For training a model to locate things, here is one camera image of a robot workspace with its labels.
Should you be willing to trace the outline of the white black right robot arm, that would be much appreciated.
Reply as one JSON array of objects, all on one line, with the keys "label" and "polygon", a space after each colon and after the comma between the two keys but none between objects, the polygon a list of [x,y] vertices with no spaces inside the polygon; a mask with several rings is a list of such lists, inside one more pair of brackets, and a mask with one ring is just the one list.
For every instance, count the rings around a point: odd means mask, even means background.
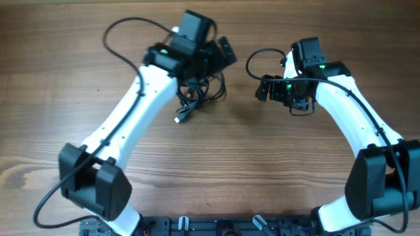
[{"label": "white black right robot arm", "polygon": [[369,235],[371,224],[419,208],[419,141],[392,130],[362,96],[343,62],[328,62],[318,38],[301,39],[282,54],[283,75],[259,77],[261,101],[281,102],[291,115],[312,115],[324,108],[344,134],[355,156],[344,195],[316,207],[308,216],[281,219],[278,233]]}]

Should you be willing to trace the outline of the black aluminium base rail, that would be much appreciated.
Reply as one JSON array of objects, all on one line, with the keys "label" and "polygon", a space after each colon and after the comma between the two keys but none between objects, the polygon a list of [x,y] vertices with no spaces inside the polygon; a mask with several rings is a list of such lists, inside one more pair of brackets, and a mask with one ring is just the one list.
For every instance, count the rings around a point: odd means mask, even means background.
[{"label": "black aluminium base rail", "polygon": [[140,236],[300,236],[328,235],[310,215],[280,218],[142,217],[134,230]]}]

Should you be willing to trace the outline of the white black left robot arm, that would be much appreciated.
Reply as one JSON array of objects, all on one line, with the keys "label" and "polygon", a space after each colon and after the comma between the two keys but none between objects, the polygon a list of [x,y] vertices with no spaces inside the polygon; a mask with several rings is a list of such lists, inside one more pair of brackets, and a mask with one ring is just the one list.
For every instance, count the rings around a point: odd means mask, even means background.
[{"label": "white black left robot arm", "polygon": [[168,31],[169,44],[148,47],[133,84],[105,122],[81,146],[66,144],[58,155],[62,196],[113,235],[135,235],[141,227],[124,170],[148,125],[181,85],[196,85],[236,61],[227,38],[207,39],[216,27],[186,11],[178,30]]}]

